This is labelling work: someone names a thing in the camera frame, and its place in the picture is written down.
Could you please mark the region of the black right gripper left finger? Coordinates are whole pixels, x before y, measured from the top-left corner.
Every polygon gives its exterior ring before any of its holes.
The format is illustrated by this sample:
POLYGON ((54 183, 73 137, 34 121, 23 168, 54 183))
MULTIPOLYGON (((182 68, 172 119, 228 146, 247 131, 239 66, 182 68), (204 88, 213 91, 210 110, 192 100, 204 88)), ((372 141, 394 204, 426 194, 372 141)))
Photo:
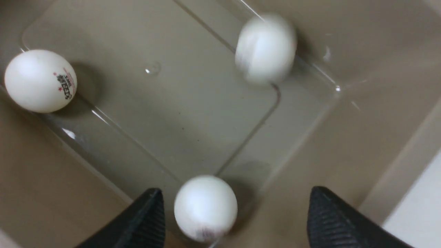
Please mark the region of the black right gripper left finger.
POLYGON ((166 239, 164 198, 149 188, 121 214, 78 248, 163 248, 166 239))

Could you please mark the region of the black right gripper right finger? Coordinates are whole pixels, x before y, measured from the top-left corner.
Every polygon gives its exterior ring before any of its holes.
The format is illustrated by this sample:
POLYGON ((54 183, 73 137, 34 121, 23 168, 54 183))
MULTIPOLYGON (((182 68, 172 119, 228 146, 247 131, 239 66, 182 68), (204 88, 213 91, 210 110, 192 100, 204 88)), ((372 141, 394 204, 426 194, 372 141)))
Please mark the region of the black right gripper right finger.
POLYGON ((311 248, 410 248, 327 187, 310 193, 307 235, 311 248))

